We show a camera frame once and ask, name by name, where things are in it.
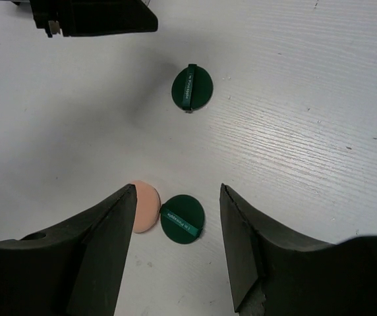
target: green strip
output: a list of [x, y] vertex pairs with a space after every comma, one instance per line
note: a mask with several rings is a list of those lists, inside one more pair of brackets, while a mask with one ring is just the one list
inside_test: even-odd
[[183, 110], [192, 111], [190, 102], [191, 102], [191, 93], [193, 90], [193, 81], [194, 81], [194, 71], [196, 70], [196, 64], [189, 64], [187, 67], [187, 76], [186, 84], [184, 85], [184, 94], [183, 94]]
[[170, 210], [162, 207], [161, 214], [166, 218], [169, 219], [174, 224], [180, 226], [182, 229], [184, 229], [186, 232], [192, 234], [194, 237], [198, 237], [199, 230], [192, 226], [191, 224], [188, 224], [184, 219], [182, 219], [180, 216], [174, 214]]

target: white table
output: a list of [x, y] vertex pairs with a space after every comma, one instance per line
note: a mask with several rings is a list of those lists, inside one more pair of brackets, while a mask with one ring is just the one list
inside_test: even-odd
[[[0, 240], [133, 179], [191, 194], [204, 237], [133, 235], [116, 315], [230, 316], [219, 186], [329, 242], [377, 234], [377, 1], [153, 0], [155, 34], [47, 39], [0, 3]], [[214, 95], [174, 106], [197, 63]]]

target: black mechanical part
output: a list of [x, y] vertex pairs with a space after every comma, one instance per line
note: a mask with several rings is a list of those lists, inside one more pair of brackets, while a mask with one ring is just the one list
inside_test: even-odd
[[221, 223], [240, 316], [377, 315], [377, 236], [328, 244], [221, 187]]
[[30, 0], [37, 28], [48, 37], [155, 32], [156, 15], [141, 0]]
[[136, 190], [22, 240], [0, 242], [0, 315], [113, 316], [129, 248]]

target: green circular object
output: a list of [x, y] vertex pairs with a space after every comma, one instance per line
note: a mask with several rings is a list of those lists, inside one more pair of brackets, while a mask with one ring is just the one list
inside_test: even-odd
[[176, 106], [192, 112], [209, 102], [213, 90], [214, 84], [208, 72], [190, 64], [174, 80], [171, 95]]
[[202, 233], [204, 210], [192, 196], [172, 197], [161, 206], [160, 213], [163, 231], [178, 244], [194, 242]]

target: round token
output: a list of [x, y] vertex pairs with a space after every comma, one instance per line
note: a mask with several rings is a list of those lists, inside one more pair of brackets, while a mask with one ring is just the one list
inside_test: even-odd
[[196, 64], [190, 64], [174, 80], [171, 95], [176, 106], [192, 112], [209, 102], [213, 90], [214, 84], [208, 72]]
[[162, 205], [160, 213], [162, 229], [174, 242], [189, 244], [202, 233], [204, 210], [192, 196], [172, 197]]
[[146, 232], [155, 225], [160, 211], [160, 197], [155, 188], [143, 181], [131, 182], [136, 186], [137, 205], [133, 232]]

